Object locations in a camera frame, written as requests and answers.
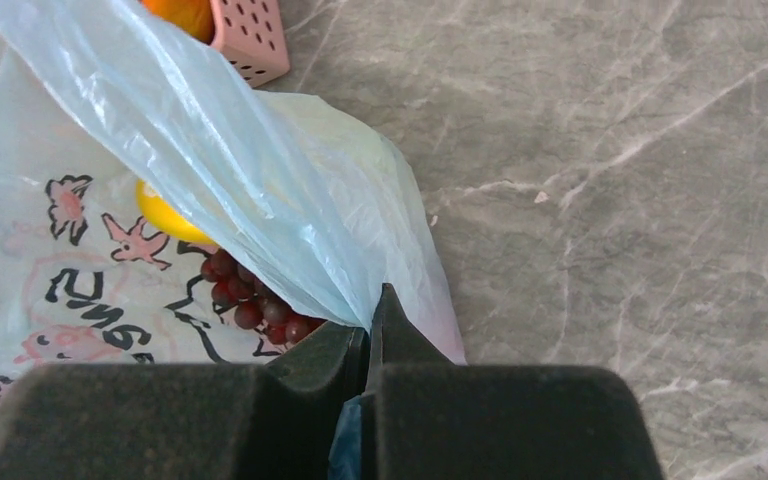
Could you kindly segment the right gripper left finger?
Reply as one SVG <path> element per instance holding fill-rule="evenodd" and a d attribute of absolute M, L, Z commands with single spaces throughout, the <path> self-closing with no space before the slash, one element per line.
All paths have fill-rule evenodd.
<path fill-rule="evenodd" d="M 48 364 L 0 402 L 0 479 L 323 479 L 368 339 L 324 325 L 263 364 Z"/>

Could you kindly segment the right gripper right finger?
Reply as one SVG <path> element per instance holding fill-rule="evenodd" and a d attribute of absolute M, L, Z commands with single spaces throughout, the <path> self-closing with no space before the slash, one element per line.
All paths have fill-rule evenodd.
<path fill-rule="evenodd" d="M 577 365 L 457 365 L 391 285 L 370 332 L 364 479 L 659 479 L 639 403 L 616 373 Z"/>

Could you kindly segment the dark purple fake grapes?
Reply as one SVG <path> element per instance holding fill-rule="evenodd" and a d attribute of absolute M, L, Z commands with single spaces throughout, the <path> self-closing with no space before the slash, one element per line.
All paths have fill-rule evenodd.
<path fill-rule="evenodd" d="M 275 347 L 292 347 L 326 323 L 294 310 L 223 249 L 208 255 L 200 275 L 210 285 L 215 310 L 228 316 L 236 327 L 258 334 Z"/>

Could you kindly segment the yellow fake starfruit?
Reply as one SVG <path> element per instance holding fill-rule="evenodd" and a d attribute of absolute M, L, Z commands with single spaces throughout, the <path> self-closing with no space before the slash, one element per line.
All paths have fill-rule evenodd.
<path fill-rule="evenodd" d="M 142 216 L 160 232 L 193 244 L 215 245 L 213 240 L 179 214 L 143 180 L 136 181 L 135 198 Z"/>

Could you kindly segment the light blue plastic bag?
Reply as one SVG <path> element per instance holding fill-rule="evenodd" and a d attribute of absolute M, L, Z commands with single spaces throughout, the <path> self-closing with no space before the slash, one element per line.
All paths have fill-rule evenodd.
<path fill-rule="evenodd" d="M 465 359 L 413 172 L 313 95 L 249 87 L 133 1 L 0 1 L 0 400 L 47 363 L 261 363 L 170 203 L 305 314 L 369 328 L 381 287 Z"/>

